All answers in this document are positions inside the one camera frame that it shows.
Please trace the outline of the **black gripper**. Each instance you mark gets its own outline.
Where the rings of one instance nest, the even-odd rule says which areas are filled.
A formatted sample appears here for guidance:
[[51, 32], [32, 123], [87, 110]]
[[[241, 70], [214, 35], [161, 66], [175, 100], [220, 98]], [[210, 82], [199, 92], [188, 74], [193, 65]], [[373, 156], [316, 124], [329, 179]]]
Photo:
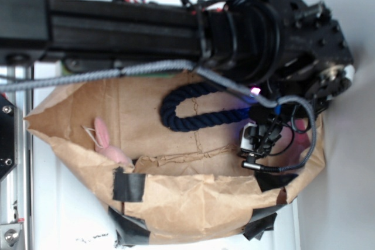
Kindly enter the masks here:
[[232, 80], [269, 99], [303, 97], [317, 114], [352, 85], [353, 56], [324, 2], [229, 0], [226, 8], [236, 34]]

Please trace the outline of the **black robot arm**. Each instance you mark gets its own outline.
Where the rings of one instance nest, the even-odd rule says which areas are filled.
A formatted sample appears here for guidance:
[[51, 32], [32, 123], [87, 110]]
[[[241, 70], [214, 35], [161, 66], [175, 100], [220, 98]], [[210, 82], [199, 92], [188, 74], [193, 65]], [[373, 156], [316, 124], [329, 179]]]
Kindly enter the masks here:
[[353, 56], [323, 2], [225, 0], [183, 5], [1, 0], [1, 64], [60, 60], [80, 78], [211, 69], [266, 97], [297, 95], [324, 110], [353, 82]]

